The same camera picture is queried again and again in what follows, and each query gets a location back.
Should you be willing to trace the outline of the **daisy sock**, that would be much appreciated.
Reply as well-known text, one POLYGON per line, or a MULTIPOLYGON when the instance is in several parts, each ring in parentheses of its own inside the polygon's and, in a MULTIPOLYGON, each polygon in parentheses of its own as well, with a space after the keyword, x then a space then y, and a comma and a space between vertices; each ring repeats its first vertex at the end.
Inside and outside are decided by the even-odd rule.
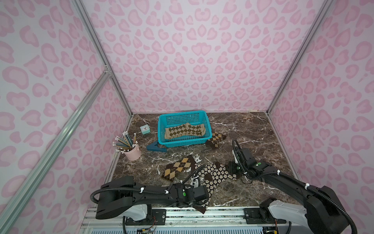
POLYGON ((236 180, 238 177, 236 175, 231 175, 228 171, 228 167, 216 162, 214 164, 207 165, 198 173, 199 177, 203 177, 202 185, 206 186, 208 191, 208 199, 206 199, 202 204, 194 206, 194 209, 204 214, 210 203, 210 199, 213 193, 216 191, 217 187, 225 180, 232 179, 236 180))
POLYGON ((219 162, 206 166, 206 168, 203 169, 203 172, 205 173, 204 185, 206 185, 209 189, 217 187, 220 183, 227 179, 238 179, 236 175, 231 175, 227 170, 227 167, 219 162))

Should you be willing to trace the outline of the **dark brown argyle sock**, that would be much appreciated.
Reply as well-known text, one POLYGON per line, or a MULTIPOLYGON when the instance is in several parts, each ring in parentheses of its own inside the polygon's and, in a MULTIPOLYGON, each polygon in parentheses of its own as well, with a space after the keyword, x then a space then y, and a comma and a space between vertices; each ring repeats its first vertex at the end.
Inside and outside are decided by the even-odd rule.
POLYGON ((195 159, 192 155, 189 155, 177 162, 168 164, 164 170, 164 173, 162 174, 162 177, 166 180, 173 181, 178 173, 188 169, 194 170, 196 168, 195 166, 195 159))
POLYGON ((211 147, 212 149, 218 149, 219 144, 227 138, 226 135, 214 132, 212 138, 208 139, 205 143, 206 146, 211 147))

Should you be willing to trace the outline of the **tan argyle sock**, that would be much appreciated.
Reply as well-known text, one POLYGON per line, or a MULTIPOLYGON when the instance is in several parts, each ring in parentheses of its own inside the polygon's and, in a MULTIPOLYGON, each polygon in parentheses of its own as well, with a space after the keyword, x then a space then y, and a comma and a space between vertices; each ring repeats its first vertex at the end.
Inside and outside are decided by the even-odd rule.
POLYGON ((185 123, 175 127, 169 127, 165 129, 164 138, 174 139, 184 136, 196 136, 202 137, 206 133, 206 128, 204 124, 191 125, 190 123, 185 123))

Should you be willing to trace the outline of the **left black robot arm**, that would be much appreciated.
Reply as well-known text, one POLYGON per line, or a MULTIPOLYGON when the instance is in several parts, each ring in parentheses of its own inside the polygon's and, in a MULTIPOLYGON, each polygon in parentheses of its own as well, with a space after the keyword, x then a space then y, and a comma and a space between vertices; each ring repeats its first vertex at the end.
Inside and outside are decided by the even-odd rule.
POLYGON ((211 197, 208 182, 213 180, 206 165, 198 167, 186 180, 169 186, 147 186, 136 183, 132 175, 113 180, 90 194, 97 205, 95 218, 111 219, 124 214, 133 220, 148 219, 153 205, 193 207, 202 211, 211 197))

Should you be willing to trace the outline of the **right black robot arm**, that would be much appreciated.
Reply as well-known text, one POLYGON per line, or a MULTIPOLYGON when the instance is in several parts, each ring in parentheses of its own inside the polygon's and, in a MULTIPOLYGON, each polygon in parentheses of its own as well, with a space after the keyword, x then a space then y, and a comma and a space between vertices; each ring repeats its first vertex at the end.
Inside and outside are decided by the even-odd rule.
POLYGON ((246 178, 267 183, 286 193, 305 209, 295 212, 280 212, 280 218, 309 228, 315 234, 341 234, 347 228, 356 234, 357 227, 344 209, 333 189, 321 188, 302 182, 282 172, 263 160, 256 161, 248 148, 242 148, 236 139, 232 140, 233 155, 237 169, 246 178))

